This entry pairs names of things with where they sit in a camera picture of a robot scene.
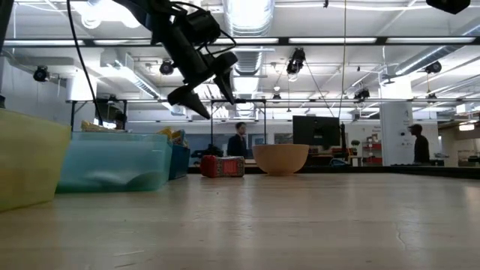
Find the teal plastic bin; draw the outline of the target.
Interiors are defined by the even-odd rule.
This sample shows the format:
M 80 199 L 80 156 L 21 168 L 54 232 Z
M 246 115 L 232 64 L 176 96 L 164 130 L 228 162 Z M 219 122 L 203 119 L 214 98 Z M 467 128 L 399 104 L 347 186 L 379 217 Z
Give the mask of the teal plastic bin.
M 156 191 L 169 179 L 172 152 L 161 134 L 75 132 L 55 192 Z

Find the black background workstation frame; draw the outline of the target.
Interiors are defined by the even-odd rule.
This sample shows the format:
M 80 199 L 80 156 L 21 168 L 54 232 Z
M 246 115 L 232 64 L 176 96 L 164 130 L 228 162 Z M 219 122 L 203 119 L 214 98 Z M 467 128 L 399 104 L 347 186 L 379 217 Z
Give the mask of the black background workstation frame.
M 94 100 L 66 100 L 67 104 L 71 104 L 71 117 L 70 117 L 70 123 L 74 123 L 75 119 L 75 109 L 76 105 L 78 103 L 83 102 L 84 104 L 87 103 L 94 103 Z M 176 114 L 175 110 L 173 108 L 173 105 L 171 105 L 166 99 L 151 99 L 151 100 L 142 100 L 142 99 L 100 99 L 96 100 L 97 104 L 116 104 L 120 103 L 123 104 L 123 110 L 122 112 L 126 114 L 128 112 L 128 105 L 129 104 L 160 104 L 161 106 L 167 108 L 171 113 Z M 213 123 L 215 121 L 217 122 L 228 122 L 229 119 L 227 118 L 221 118 L 220 116 L 217 116 L 216 113 L 218 110 L 220 110 L 222 107 L 225 107 L 226 104 L 228 104 L 228 101 L 225 99 L 213 99 L 213 100 L 201 100 L 203 103 L 203 106 L 206 108 L 207 113 L 209 114 L 209 117 L 206 118 L 205 120 L 207 122 L 210 122 L 210 141 L 211 144 L 214 143 L 213 139 Z M 241 105 L 241 104 L 252 104 L 253 106 L 253 112 L 256 115 L 257 119 L 254 120 L 254 122 L 258 121 L 259 114 L 262 115 L 262 121 L 263 121 L 263 141 L 264 143 L 267 143 L 267 118 L 266 118 L 266 109 L 267 109 L 267 100 L 266 99 L 242 99 L 242 98 L 237 98 L 234 100 L 233 106 L 235 107 L 236 105 Z M 132 122 L 142 122 L 142 123 L 161 123 L 161 122 L 195 122 L 195 120 L 192 119 L 187 119 L 187 120 L 132 120 Z

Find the black overhead rig bar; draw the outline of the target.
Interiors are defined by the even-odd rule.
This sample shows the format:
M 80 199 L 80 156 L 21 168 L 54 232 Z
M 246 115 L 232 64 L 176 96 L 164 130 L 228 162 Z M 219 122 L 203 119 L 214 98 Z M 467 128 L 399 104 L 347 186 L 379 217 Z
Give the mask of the black overhead rig bar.
M 480 36 L 437 37 L 221 37 L 212 46 L 290 47 L 290 46 L 480 46 Z M 74 47 L 74 40 L 7 39 L 4 47 Z M 161 47 L 149 39 L 80 39 L 81 47 Z

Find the silver ventilation duct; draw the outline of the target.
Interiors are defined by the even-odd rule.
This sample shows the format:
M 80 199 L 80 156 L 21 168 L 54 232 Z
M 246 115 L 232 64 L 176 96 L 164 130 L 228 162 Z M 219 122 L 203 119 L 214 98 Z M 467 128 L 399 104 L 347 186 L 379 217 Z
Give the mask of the silver ventilation duct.
M 464 47 L 461 45 L 443 45 L 443 46 L 430 46 L 427 49 L 422 50 L 418 54 L 408 58 L 401 62 L 396 67 L 388 68 L 386 72 L 381 75 L 381 81 L 393 79 L 395 77 L 402 77 L 411 74 L 421 68 L 425 68 L 434 62 L 437 62 L 441 58 L 444 58 Z
M 223 0 L 224 22 L 234 38 L 265 37 L 271 28 L 275 0 Z M 252 99 L 260 83 L 263 52 L 257 47 L 237 47 L 232 79 L 236 97 Z

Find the white square pillar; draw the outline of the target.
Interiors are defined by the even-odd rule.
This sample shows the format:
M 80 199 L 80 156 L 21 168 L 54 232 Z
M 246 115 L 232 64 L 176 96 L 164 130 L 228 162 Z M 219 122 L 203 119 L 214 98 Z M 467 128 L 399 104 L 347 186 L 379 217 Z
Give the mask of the white square pillar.
M 413 123 L 412 104 L 384 102 L 380 104 L 382 165 L 411 164 L 414 138 L 409 126 Z

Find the black aluminium table frame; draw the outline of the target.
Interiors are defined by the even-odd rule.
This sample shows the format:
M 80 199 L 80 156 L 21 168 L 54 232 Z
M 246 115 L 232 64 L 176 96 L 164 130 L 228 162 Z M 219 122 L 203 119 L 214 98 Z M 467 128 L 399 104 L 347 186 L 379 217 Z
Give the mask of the black aluminium table frame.
M 446 177 L 454 179 L 480 180 L 480 167 L 444 167 L 444 166 L 307 166 L 301 168 L 300 174 L 332 173 L 392 173 L 416 176 Z

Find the orange bowl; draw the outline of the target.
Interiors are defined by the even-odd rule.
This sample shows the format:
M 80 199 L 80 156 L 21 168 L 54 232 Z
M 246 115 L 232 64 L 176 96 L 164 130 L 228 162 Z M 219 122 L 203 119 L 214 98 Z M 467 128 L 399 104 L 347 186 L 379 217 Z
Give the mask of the orange bowl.
M 309 146 L 302 144 L 255 145 L 256 165 L 271 176 L 288 176 L 299 171 L 308 157 Z

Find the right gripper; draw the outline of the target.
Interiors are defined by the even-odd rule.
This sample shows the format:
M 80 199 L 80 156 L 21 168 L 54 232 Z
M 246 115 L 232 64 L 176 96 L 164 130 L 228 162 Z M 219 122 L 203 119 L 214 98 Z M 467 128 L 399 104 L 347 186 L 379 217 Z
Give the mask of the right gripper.
M 449 14 L 458 14 L 470 6 L 471 0 L 426 0 L 432 8 Z

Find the blue plastic bin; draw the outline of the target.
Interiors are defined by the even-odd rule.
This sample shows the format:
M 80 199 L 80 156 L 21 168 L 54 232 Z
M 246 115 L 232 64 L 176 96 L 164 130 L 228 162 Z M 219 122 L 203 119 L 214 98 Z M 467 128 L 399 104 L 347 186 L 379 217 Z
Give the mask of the blue plastic bin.
M 169 180 L 179 179 L 188 174 L 191 150 L 181 145 L 172 146 L 172 157 L 169 168 Z

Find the blue ramen noodle packet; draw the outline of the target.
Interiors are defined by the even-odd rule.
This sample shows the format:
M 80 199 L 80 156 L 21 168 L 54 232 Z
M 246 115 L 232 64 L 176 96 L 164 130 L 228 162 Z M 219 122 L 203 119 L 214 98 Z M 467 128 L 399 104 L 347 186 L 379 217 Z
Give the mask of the blue ramen noodle packet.
M 172 133 L 172 144 L 178 145 L 178 146 L 183 146 L 183 147 L 188 147 L 188 141 L 186 139 L 186 133 L 183 129 L 181 130 L 176 130 Z

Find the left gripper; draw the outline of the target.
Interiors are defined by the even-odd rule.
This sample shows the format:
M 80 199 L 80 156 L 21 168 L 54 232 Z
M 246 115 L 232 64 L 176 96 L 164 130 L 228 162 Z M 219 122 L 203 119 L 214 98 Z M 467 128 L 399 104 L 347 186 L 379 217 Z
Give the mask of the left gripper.
M 233 65 L 238 61 L 236 55 L 231 51 L 222 52 L 218 56 L 200 52 L 202 45 L 209 45 L 220 37 L 222 30 L 216 21 L 153 20 L 151 32 L 151 42 L 163 45 L 174 65 L 181 71 L 186 84 L 167 95 L 171 105 L 182 105 L 203 118 L 210 119 L 208 110 L 193 92 L 193 88 L 210 77 L 214 78 L 226 101 L 235 103 L 230 76 Z

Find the yellow plastic bin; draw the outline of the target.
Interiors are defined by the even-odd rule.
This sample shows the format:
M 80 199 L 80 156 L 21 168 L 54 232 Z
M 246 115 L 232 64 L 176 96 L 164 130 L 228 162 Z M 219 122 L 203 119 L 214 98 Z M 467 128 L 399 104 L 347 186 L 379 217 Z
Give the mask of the yellow plastic bin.
M 53 200 L 70 140 L 67 125 L 0 109 L 0 212 Z

